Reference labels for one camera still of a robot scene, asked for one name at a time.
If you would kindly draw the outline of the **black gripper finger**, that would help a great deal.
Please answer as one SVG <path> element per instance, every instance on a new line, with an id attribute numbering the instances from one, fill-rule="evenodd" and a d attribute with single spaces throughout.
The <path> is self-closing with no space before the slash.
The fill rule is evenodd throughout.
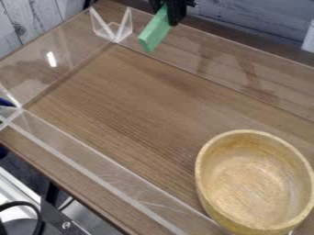
<path id="1" fill-rule="evenodd" d="M 148 0 L 148 3 L 153 9 L 153 12 L 156 13 L 157 10 L 163 7 L 163 5 L 165 4 L 167 0 Z"/>
<path id="2" fill-rule="evenodd" d="M 175 27 L 187 15 L 187 1 L 185 0 L 167 0 L 167 15 L 168 22 Z"/>

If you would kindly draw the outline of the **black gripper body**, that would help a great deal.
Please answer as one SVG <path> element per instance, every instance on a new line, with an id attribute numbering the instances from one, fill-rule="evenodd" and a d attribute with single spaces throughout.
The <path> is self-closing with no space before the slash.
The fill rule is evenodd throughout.
<path id="1" fill-rule="evenodd" d="M 195 7 L 196 0 L 180 0 L 180 6 L 191 6 Z"/>

